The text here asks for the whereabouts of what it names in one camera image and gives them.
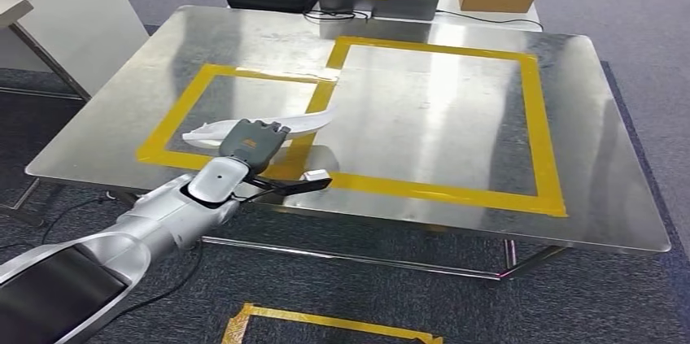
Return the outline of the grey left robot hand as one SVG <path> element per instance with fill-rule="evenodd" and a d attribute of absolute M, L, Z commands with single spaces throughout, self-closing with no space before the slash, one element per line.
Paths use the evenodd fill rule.
<path fill-rule="evenodd" d="M 244 162 L 251 175 L 262 173 L 279 151 L 290 128 L 262 120 L 241 119 L 220 144 L 220 156 Z"/>

